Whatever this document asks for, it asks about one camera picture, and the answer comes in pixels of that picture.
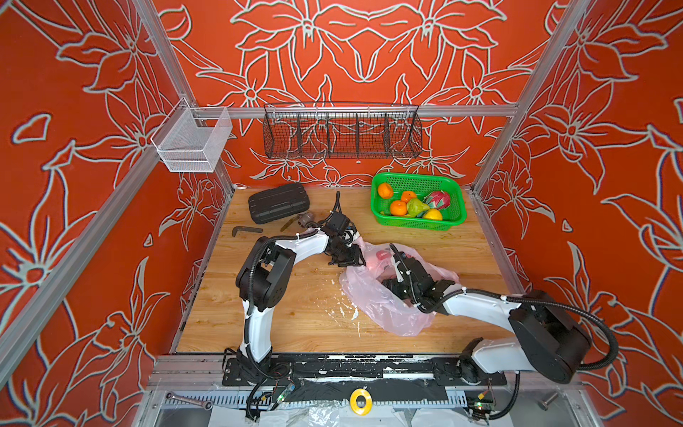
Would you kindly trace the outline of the pink plastic bag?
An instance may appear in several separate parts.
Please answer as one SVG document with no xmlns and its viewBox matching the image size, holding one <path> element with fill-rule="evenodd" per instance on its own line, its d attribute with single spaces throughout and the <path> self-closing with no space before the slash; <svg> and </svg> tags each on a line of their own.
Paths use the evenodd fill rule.
<svg viewBox="0 0 683 427">
<path fill-rule="evenodd" d="M 374 245 L 357 240 L 364 266 L 349 267 L 340 276 L 343 293 L 371 320 L 396 336 L 418 336 L 430 327 L 436 314 L 419 311 L 410 301 L 410 291 L 397 296 L 384 286 L 384 281 L 396 279 L 394 258 L 388 243 Z"/>
</svg>

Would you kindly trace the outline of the small orange fruit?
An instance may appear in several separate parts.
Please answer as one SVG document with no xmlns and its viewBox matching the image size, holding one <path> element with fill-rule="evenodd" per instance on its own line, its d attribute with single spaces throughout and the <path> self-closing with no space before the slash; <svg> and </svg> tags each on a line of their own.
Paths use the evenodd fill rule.
<svg viewBox="0 0 683 427">
<path fill-rule="evenodd" d="M 416 199 L 416 198 L 417 198 L 417 195 L 412 190 L 403 191 L 401 194 L 401 200 L 406 204 L 409 203 L 412 199 Z"/>
</svg>

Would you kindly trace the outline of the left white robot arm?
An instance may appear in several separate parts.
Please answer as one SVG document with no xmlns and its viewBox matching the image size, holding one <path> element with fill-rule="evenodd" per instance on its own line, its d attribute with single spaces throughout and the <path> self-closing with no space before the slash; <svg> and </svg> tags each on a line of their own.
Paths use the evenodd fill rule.
<svg viewBox="0 0 683 427">
<path fill-rule="evenodd" d="M 306 231 L 294 236 L 259 238 L 236 278 L 245 320 L 243 338 L 236 352 L 254 381 L 281 379 L 291 373 L 285 363 L 272 366 L 271 328 L 274 309 L 286 293 L 297 263 L 325 254 L 330 263 L 341 268 L 366 265 L 358 243 L 355 224 L 341 209 L 341 193 L 335 195 L 334 207 L 327 217 L 306 225 Z"/>
</svg>

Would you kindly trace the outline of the green fruit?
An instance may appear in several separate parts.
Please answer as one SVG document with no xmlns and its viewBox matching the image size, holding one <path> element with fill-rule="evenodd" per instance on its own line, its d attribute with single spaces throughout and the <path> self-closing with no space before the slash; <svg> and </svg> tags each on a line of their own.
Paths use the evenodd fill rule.
<svg viewBox="0 0 683 427">
<path fill-rule="evenodd" d="M 421 201 L 421 199 L 412 199 L 407 203 L 408 216 L 411 218 L 422 218 L 424 213 L 430 209 L 430 206 Z"/>
</svg>

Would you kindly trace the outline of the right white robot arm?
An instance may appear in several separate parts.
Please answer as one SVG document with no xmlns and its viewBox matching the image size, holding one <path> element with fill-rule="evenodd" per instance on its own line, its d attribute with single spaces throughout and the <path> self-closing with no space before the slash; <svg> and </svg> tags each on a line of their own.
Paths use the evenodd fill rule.
<svg viewBox="0 0 683 427">
<path fill-rule="evenodd" d="M 479 385 L 510 371 L 535 372 L 555 384 L 569 384 L 579 371 L 615 362 L 619 343 L 596 315 L 561 304 L 543 291 L 501 295 L 434 279 L 416 258 L 390 246 L 395 275 L 382 284 L 423 314 L 473 318 L 501 327 L 512 337 L 476 338 L 461 351 L 453 371 L 465 384 Z"/>
</svg>

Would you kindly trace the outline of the yellow apple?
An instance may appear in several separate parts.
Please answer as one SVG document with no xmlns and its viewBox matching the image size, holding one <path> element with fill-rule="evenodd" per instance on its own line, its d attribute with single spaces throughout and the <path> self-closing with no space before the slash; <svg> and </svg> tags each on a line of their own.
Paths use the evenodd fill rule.
<svg viewBox="0 0 683 427">
<path fill-rule="evenodd" d="M 431 220 L 431 221 L 442 221 L 443 215 L 442 215 L 441 211 L 432 208 L 432 209 L 429 209 L 428 211 L 426 211 L 424 213 L 423 219 Z"/>
</svg>

